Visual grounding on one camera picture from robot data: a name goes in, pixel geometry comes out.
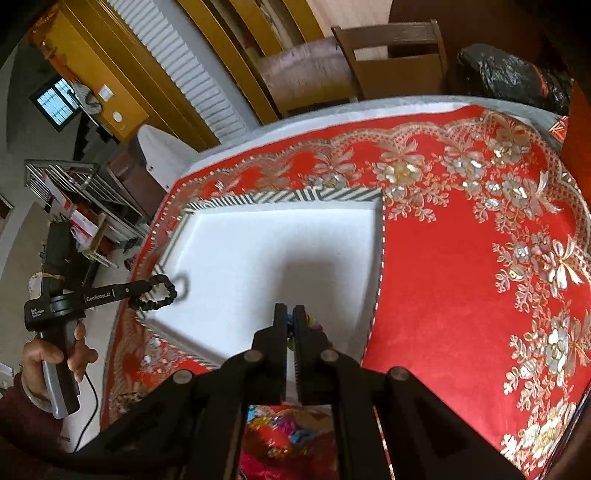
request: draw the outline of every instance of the device handle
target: device handle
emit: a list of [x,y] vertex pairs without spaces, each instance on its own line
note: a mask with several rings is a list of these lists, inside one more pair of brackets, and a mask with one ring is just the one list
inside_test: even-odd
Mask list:
[[42,362],[47,396],[51,401],[53,416],[57,419],[63,419],[80,408],[80,389],[67,363],[76,342],[74,330],[77,324],[78,320],[71,320],[65,325],[50,327],[38,334],[39,338],[52,343],[64,354],[64,359],[59,364],[51,364],[45,360]]

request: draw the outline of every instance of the chair backrest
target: chair backrest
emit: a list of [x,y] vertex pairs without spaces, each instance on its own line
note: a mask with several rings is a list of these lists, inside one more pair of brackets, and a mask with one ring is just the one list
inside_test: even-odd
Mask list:
[[[446,93],[447,57],[437,21],[332,30],[355,75],[360,99]],[[355,57],[355,50],[381,46],[388,46],[390,58]]]
[[357,96],[355,78],[333,37],[264,57],[257,67],[284,118]]

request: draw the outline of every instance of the finger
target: finger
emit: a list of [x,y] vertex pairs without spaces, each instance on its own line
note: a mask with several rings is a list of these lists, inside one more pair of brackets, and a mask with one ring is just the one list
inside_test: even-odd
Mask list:
[[88,348],[83,341],[76,342],[74,352],[70,355],[70,358],[68,358],[68,368],[71,371],[76,372],[82,368],[82,366],[86,367],[86,364],[93,364],[96,362],[98,357],[98,352],[92,348]]
[[80,368],[79,370],[76,370],[74,372],[74,380],[76,380],[78,383],[81,383],[82,380],[84,380],[85,372],[86,372],[86,365],[84,365],[83,368]]
[[82,322],[78,322],[76,325],[76,330],[74,330],[74,338],[76,340],[83,340],[86,336],[86,326]]
[[38,364],[41,360],[59,364],[63,359],[64,355],[58,347],[39,338],[27,343],[22,351],[23,366]]

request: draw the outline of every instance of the metal rack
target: metal rack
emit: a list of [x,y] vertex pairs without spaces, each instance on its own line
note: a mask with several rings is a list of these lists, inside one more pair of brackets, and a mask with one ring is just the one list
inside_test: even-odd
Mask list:
[[134,210],[143,218],[142,212],[98,175],[98,165],[57,160],[27,160],[25,168],[25,186],[45,204],[51,199],[51,193],[43,181],[47,175],[63,191],[81,195],[106,213],[110,228],[105,235],[111,240],[123,242],[145,236],[145,231],[138,225],[132,225],[109,208],[108,203],[119,204]]

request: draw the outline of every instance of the red bedspread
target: red bedspread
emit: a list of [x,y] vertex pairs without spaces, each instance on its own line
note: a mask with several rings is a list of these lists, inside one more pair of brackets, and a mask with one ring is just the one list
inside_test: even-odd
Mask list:
[[[384,195],[383,279],[363,365],[409,368],[534,478],[591,380],[589,209],[550,147],[476,106],[265,145],[177,182],[134,278],[151,274],[189,201],[306,186]],[[123,309],[102,426],[178,368],[205,370]]]

